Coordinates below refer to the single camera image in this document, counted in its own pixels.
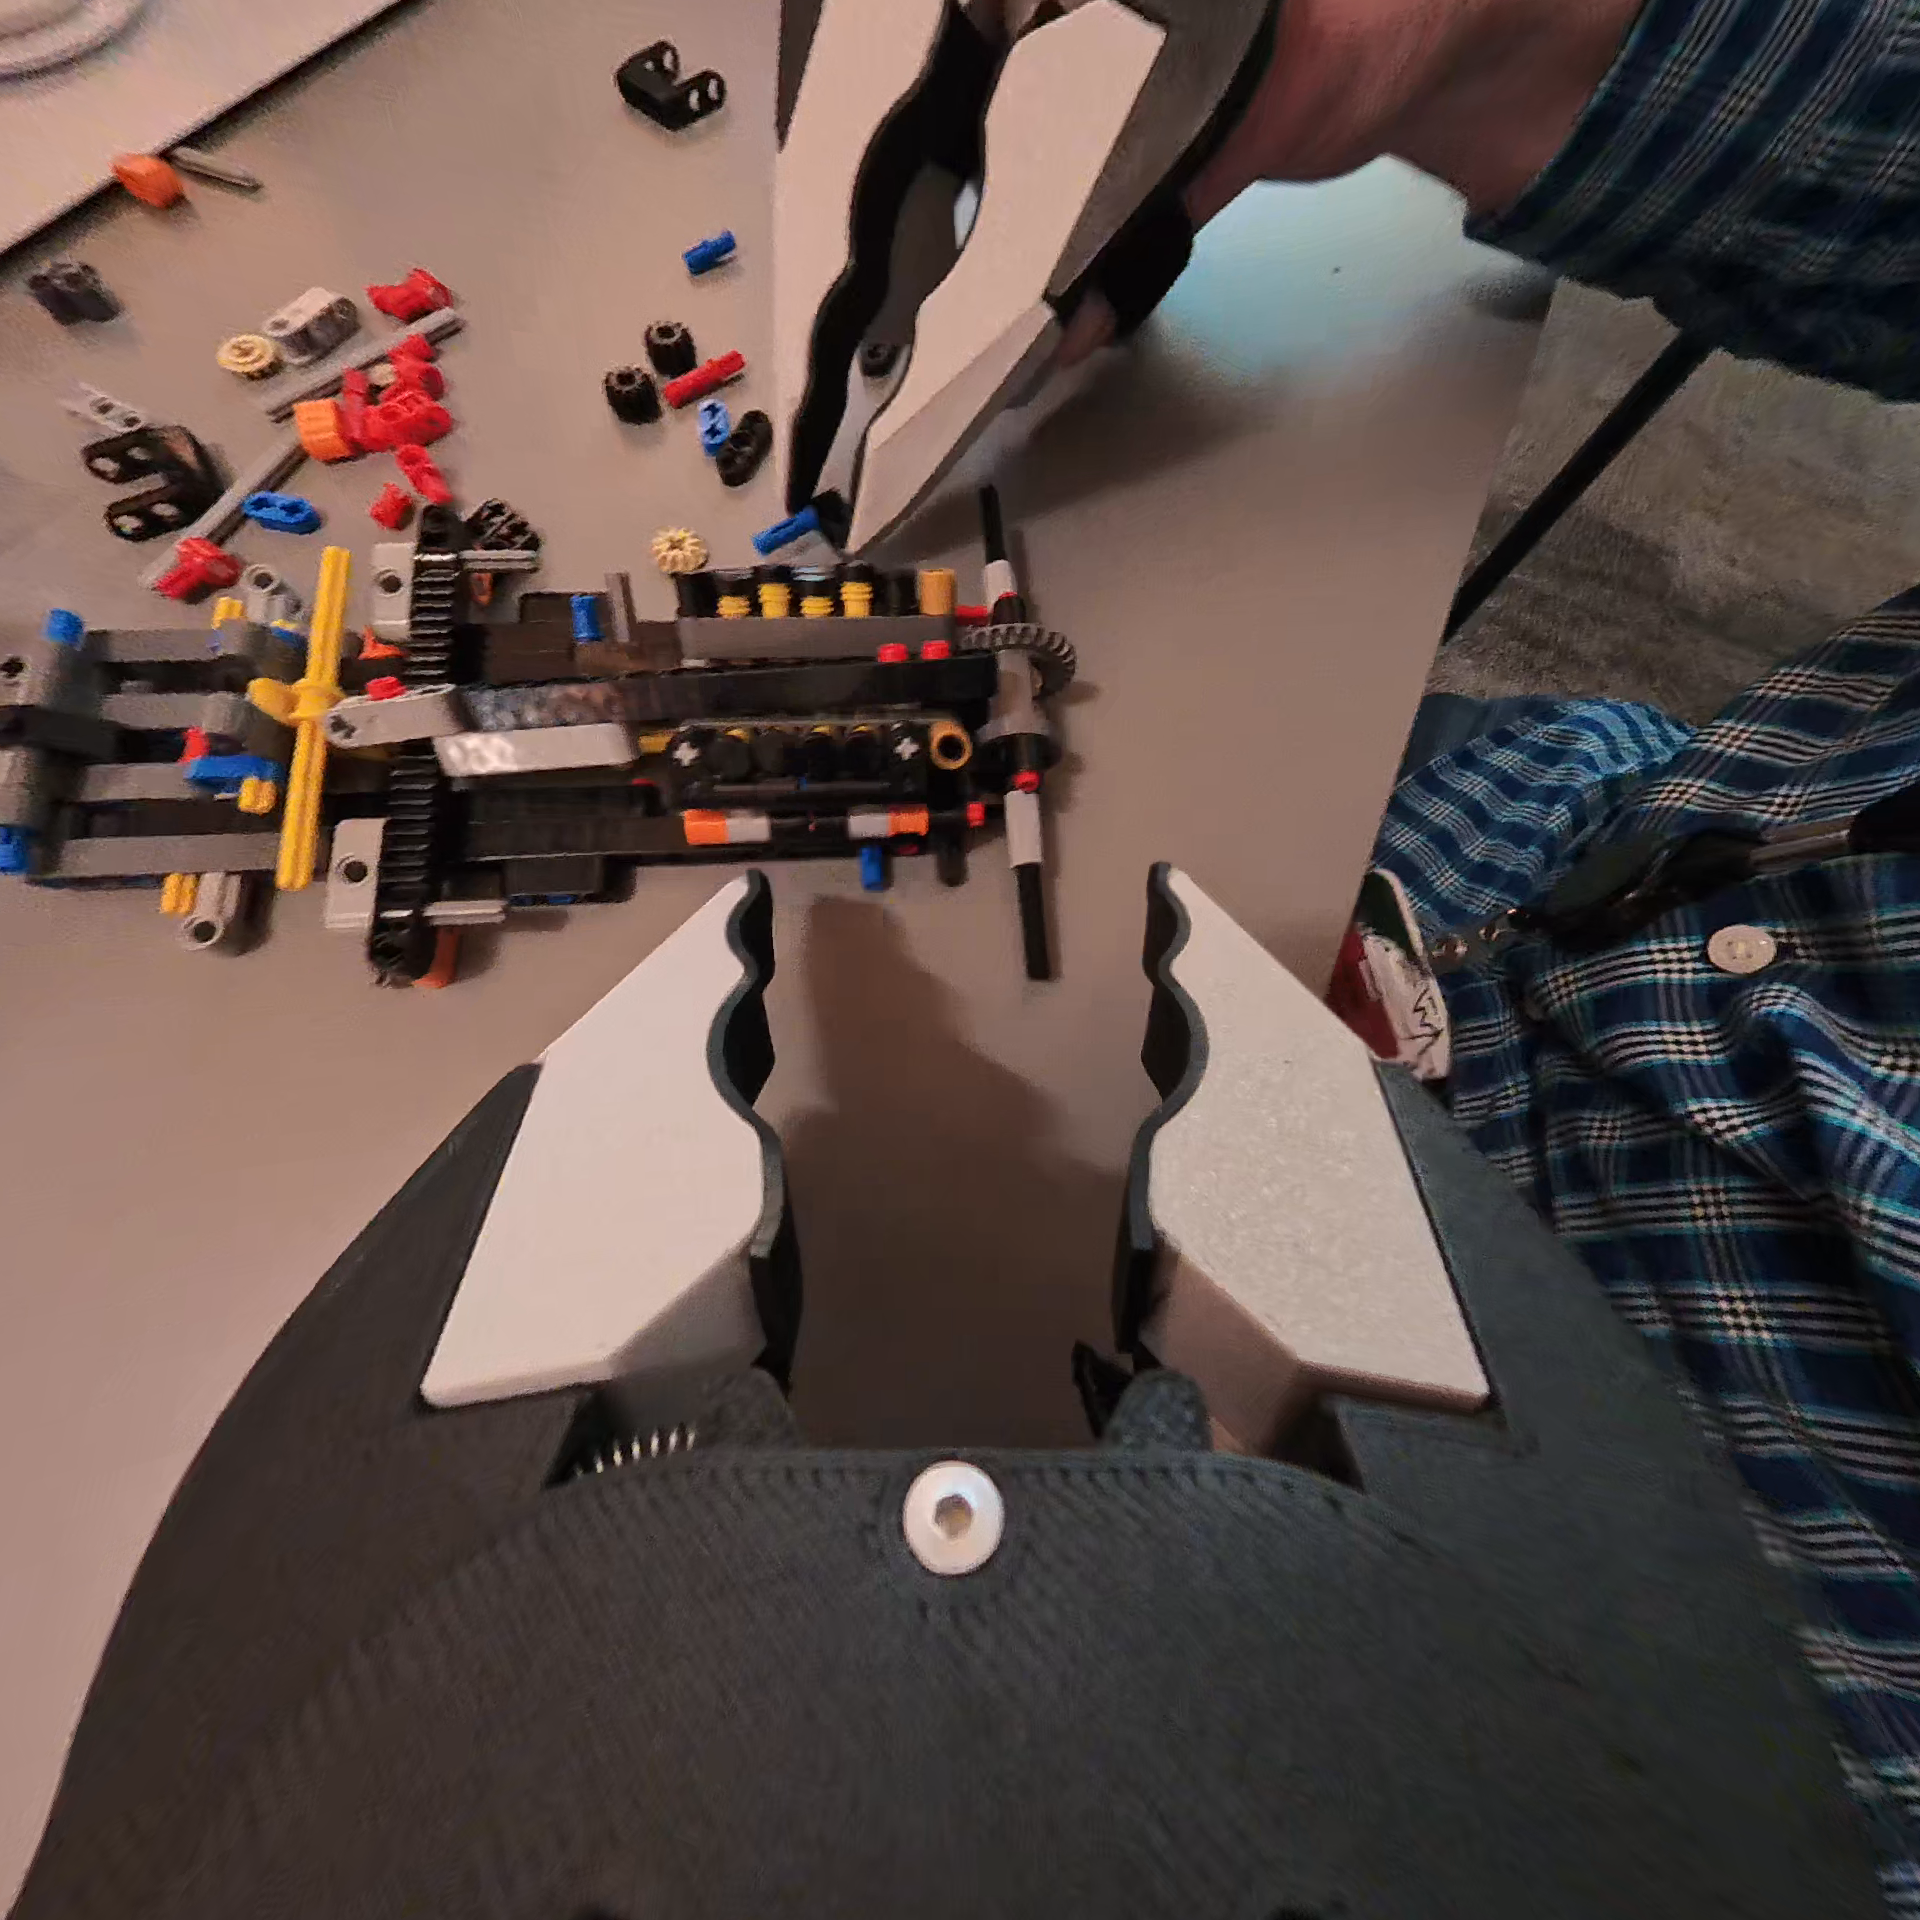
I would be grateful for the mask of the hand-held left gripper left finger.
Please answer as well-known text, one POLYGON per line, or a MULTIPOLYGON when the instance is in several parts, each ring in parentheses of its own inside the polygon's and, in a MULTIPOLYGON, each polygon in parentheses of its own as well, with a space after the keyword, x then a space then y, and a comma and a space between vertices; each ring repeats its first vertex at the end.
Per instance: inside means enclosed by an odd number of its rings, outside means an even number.
POLYGON ((776 1130, 768 877, 732 877, 561 1034, 536 1078, 422 1393, 453 1409, 758 1366, 803 1317, 776 1130))

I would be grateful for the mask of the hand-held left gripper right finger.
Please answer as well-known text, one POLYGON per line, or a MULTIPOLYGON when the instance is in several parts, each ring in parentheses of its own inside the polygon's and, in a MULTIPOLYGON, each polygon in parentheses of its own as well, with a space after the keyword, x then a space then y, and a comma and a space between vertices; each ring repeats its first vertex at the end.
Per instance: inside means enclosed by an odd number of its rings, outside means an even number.
POLYGON ((1378 1068, 1185 870, 1144 877, 1154 1104, 1120 1199, 1113 1332, 1279 1458, 1330 1398, 1478 1416, 1492 1385, 1378 1068))

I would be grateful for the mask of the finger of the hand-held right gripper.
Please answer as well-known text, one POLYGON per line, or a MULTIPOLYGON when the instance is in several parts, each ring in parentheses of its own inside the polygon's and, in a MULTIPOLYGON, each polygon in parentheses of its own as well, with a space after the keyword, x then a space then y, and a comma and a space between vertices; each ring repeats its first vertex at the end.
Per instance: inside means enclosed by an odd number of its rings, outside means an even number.
POLYGON ((1001 6, 780 6, 773 366, 782 502, 862 481, 829 462, 849 400, 910 357, 927 296, 958 257, 960 190, 1001 63, 1001 6))
POLYGON ((893 319, 904 362, 838 482, 873 549, 1038 377, 1178 159, 1166 13, 840 8, 838 398, 893 319))

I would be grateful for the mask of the lego vehicle chassis model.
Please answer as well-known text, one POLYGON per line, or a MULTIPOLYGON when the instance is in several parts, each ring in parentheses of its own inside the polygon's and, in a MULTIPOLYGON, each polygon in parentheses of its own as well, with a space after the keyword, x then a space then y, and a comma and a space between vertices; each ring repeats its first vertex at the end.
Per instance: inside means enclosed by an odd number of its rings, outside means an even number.
POLYGON ((1037 623, 994 487, 976 492, 983 602, 954 572, 844 558, 668 579, 668 618, 612 572, 479 618, 531 572, 504 501, 427 507, 309 599, 237 565, 200 626, 51 609, 4 639, 4 879, 151 889, 190 951, 240 949, 269 896, 324 921, 384 988, 447 985, 463 936, 622 898, 648 869, 844 859, 868 889, 929 856, 960 884, 996 835, 1020 968, 1052 974, 1043 797, 1075 649, 1037 623))

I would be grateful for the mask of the black angled lego connector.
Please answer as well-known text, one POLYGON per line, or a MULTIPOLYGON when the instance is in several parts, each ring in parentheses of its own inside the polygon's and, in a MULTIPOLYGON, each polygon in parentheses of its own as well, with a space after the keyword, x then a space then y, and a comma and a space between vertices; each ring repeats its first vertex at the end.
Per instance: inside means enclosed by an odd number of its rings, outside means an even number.
POLYGON ((720 112, 726 81, 713 68, 684 71, 672 40, 638 49, 614 71, 622 103, 665 133, 684 133, 720 112))

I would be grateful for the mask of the pile of loose lego pieces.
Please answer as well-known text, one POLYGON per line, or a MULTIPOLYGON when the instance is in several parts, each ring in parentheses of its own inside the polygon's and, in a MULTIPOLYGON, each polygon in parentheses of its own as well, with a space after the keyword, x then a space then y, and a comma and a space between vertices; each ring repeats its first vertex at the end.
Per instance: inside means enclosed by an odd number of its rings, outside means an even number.
MULTIPOLYGON (((372 452, 396 461, 401 484, 381 495, 384 505, 448 509, 445 472, 433 456, 451 430, 439 344, 464 319, 441 301, 439 287, 415 284, 415 302, 394 308, 399 330, 353 344, 353 306, 328 291, 307 291, 280 312, 269 328, 237 338, 240 357, 223 357, 228 370, 247 377, 287 365, 271 379, 263 409, 285 434, 234 482, 185 448, 175 481, 133 495, 107 512, 107 525, 128 541, 157 541, 155 561, 142 584, 159 595, 195 597, 236 580, 237 565, 225 539, 244 521, 305 532, 300 501, 284 502, 275 487, 305 462, 341 462, 372 452)), ((662 409, 695 411, 700 444, 720 481, 743 487, 773 459, 773 423, 761 411, 728 415, 728 389, 744 370, 737 350, 698 359, 684 330, 654 326, 647 334, 650 361, 618 366, 604 379, 604 398, 624 423, 648 423, 662 409)))

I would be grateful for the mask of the person's right hand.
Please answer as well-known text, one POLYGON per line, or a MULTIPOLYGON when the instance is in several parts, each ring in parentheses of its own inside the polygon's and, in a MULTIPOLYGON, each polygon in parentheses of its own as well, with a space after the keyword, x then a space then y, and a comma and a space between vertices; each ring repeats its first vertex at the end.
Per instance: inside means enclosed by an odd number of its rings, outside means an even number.
POLYGON ((1192 226, 1256 182, 1393 156, 1501 210, 1568 142, 1640 2, 1285 2, 1239 123, 1186 185, 1192 226))

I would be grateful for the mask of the red green printed card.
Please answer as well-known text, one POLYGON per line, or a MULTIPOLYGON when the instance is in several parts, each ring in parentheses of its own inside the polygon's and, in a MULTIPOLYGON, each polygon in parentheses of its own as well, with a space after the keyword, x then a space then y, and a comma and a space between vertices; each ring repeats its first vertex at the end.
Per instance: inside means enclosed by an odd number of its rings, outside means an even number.
POLYGON ((1451 1076, 1451 1024, 1411 900, 1368 869, 1339 941, 1324 1006, 1375 1061, 1430 1088, 1451 1076))

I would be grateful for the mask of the black metal chair leg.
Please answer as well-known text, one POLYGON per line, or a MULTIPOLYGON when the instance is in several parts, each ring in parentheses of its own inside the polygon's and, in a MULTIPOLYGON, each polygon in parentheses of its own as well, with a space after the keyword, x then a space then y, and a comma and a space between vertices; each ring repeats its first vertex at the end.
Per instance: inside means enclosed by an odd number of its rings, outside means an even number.
POLYGON ((1575 444, 1559 471, 1523 507, 1511 526, 1494 541, 1489 550, 1464 576, 1441 628, 1441 646, 1451 645, 1464 633, 1487 599, 1572 512, 1572 507, 1594 488, 1713 350, 1710 342, 1682 332, 1640 373, 1586 438, 1575 444))

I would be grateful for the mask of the light grey mat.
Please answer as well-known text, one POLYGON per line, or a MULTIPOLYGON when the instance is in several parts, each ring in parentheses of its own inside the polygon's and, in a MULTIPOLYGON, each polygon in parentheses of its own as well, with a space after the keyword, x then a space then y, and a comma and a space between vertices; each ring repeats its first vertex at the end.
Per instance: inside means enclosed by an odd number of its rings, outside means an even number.
POLYGON ((1 246, 203 131, 386 2, 6 2, 1 246))

